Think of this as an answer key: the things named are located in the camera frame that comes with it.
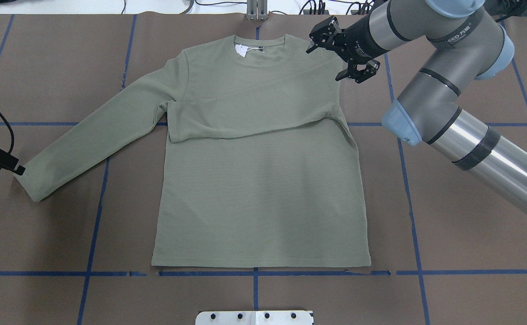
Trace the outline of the right robot arm grey silver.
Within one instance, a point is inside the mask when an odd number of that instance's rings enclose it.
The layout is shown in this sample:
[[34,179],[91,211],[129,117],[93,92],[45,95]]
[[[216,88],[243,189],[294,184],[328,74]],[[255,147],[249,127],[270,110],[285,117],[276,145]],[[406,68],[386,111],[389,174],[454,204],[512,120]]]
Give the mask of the right robot arm grey silver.
[[382,124],[403,142],[427,143],[527,214],[527,153],[463,110],[457,98],[473,80],[490,79],[513,59],[514,45],[482,0],[390,0],[347,28],[328,17],[310,33],[307,53],[324,48],[347,63],[336,80],[362,83],[376,58],[420,37],[434,53]]

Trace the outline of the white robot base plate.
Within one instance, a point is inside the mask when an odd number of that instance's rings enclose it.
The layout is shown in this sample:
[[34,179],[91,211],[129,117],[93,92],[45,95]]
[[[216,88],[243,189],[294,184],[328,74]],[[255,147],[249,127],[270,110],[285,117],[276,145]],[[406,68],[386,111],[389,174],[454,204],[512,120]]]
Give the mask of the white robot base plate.
[[204,311],[198,313],[196,325],[313,325],[312,311]]

